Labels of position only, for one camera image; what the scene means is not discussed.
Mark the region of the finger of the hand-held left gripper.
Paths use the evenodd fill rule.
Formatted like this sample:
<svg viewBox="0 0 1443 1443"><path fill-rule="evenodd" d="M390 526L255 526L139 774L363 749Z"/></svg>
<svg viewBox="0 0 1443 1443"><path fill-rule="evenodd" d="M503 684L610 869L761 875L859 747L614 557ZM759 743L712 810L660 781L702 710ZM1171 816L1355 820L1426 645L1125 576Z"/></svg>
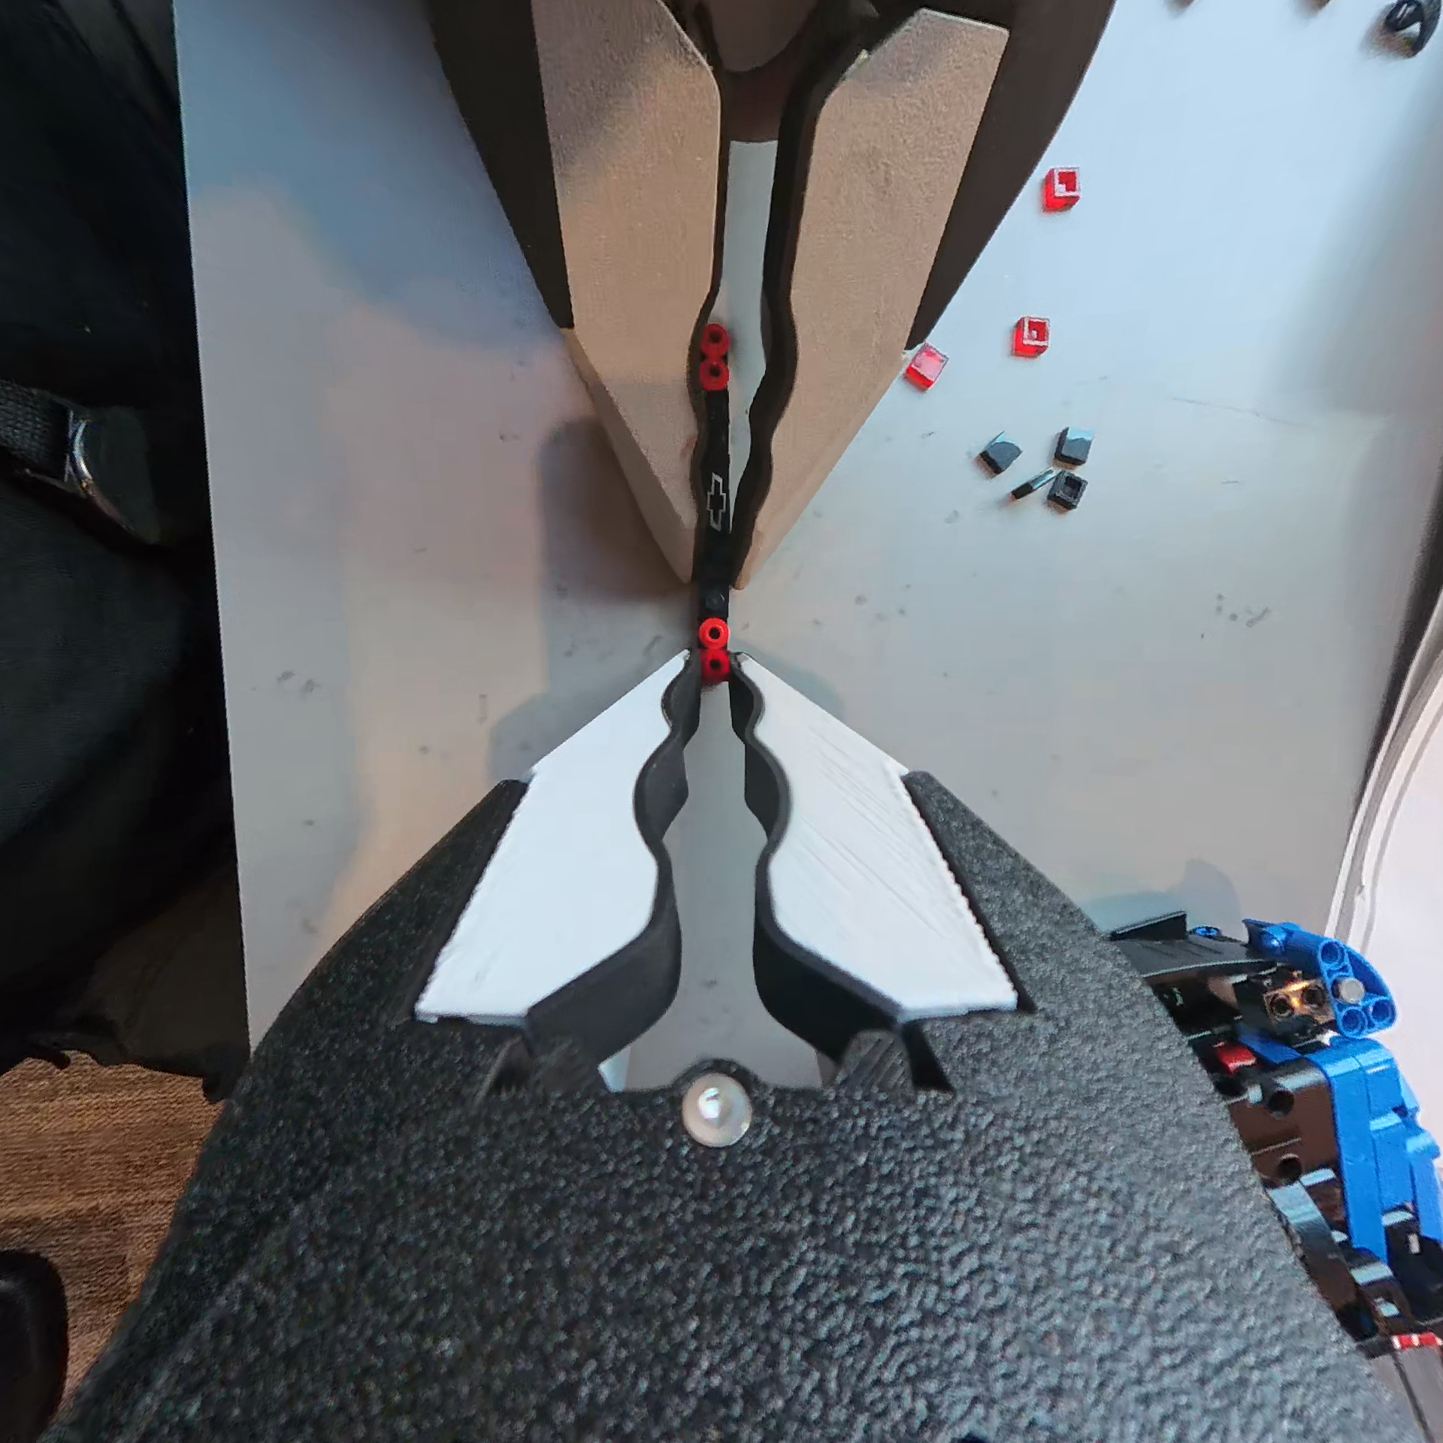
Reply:
<svg viewBox="0 0 1443 1443"><path fill-rule="evenodd" d="M790 93L733 586L757 576L903 369L1007 45L1007 26L913 9L859 30Z"/></svg>
<svg viewBox="0 0 1443 1443"><path fill-rule="evenodd" d="M694 337L715 293L723 101L660 1L535 1L568 350L623 477L690 582Z"/></svg>

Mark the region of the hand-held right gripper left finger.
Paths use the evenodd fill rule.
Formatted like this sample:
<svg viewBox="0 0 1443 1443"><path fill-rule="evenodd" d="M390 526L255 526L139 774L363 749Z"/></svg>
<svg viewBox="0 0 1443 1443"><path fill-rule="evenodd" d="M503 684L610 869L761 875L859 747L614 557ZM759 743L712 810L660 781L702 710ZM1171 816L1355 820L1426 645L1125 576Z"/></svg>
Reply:
<svg viewBox="0 0 1443 1443"><path fill-rule="evenodd" d="M529 772L416 1000L420 1021L618 1055L677 998L666 833L689 797L700 661L677 653Z"/></svg>

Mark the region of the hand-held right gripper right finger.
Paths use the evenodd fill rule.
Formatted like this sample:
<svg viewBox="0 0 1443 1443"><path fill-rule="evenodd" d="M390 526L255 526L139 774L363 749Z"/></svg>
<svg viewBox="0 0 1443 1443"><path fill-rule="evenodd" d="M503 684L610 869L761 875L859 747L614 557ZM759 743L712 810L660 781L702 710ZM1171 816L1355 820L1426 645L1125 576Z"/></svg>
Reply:
<svg viewBox="0 0 1443 1443"><path fill-rule="evenodd" d="M1012 1013L1018 984L911 770L746 653L729 684L746 804L765 831L754 973L767 1011L830 1059L865 1030Z"/></svg>

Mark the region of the black brick strip red studs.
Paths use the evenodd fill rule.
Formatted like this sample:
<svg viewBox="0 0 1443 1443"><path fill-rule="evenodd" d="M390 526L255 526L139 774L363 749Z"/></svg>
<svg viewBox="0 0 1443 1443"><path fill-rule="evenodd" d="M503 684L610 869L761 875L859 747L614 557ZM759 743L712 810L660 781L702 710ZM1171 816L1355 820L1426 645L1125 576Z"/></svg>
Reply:
<svg viewBox="0 0 1443 1443"><path fill-rule="evenodd" d="M698 482L698 657L706 685L731 676L733 482L731 482L731 333L710 319L698 337L698 387L704 402Z"/></svg>

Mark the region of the person's black clothed legs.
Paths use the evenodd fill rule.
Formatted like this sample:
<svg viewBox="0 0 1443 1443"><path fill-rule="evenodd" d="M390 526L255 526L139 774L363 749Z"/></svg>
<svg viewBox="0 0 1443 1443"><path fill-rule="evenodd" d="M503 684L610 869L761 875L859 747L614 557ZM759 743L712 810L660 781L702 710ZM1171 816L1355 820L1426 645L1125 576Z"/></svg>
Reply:
<svg viewBox="0 0 1443 1443"><path fill-rule="evenodd" d="M173 3L2 3L4 1069L248 1063Z"/></svg>

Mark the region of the blue red toy brick car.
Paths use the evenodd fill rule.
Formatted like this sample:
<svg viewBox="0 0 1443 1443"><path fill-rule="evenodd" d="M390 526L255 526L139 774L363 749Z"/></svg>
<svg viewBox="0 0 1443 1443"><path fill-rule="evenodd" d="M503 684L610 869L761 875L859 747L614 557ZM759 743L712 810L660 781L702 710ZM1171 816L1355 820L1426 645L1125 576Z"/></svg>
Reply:
<svg viewBox="0 0 1443 1443"><path fill-rule="evenodd" d="M1440 1143L1365 956L1292 921L1171 912L1112 931L1221 1098L1294 1253L1371 1358L1440 1356Z"/></svg>

